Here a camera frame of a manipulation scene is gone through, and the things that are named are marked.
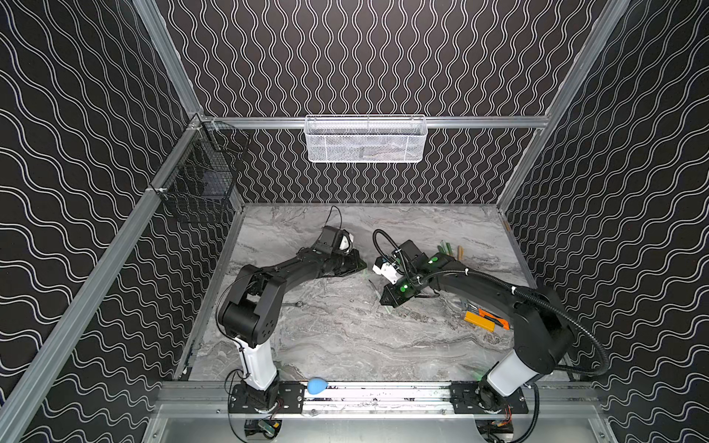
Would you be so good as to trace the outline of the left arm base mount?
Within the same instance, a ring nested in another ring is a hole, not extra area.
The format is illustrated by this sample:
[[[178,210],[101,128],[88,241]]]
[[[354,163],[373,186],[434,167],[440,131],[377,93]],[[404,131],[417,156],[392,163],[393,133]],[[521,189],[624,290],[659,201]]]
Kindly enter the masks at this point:
[[[246,382],[232,387],[228,399],[230,415],[256,415],[256,413],[283,413],[300,415],[306,400],[306,386],[296,381],[278,381],[265,391],[259,391]]]

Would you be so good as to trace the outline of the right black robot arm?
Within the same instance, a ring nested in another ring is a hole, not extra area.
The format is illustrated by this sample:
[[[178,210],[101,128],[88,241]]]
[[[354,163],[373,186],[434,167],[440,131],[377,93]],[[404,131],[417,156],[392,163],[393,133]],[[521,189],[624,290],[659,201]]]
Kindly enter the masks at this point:
[[[398,308],[422,298],[426,290],[454,293],[491,313],[489,320],[493,325],[511,328],[513,350],[483,376],[482,394],[507,398],[525,384],[556,370],[589,378],[609,371],[609,353],[600,340],[568,313],[550,289],[506,282],[445,253],[428,256],[411,240],[395,243],[382,229],[373,232],[372,242],[380,254],[373,269],[389,281],[380,299],[382,306]],[[561,363],[580,335],[596,348],[597,367]]]

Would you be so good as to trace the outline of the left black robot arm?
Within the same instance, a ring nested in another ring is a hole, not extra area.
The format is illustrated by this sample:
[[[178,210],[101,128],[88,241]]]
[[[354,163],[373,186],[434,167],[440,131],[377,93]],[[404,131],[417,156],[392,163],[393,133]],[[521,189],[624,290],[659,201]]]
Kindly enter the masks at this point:
[[[286,293],[304,282],[347,277],[366,267],[354,236],[330,225],[322,228],[313,245],[302,247],[289,260],[267,267],[245,265],[221,300],[215,322],[236,343],[247,386],[267,391],[276,384],[270,339]]]

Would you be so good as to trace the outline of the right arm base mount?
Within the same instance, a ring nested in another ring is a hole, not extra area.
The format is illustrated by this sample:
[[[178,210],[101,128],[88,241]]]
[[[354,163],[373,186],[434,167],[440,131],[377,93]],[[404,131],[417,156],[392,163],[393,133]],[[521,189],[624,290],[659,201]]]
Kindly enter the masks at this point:
[[[521,415],[528,413],[524,393],[518,388],[508,397],[503,397],[487,383],[480,387],[479,382],[452,382],[450,402],[456,415]]]

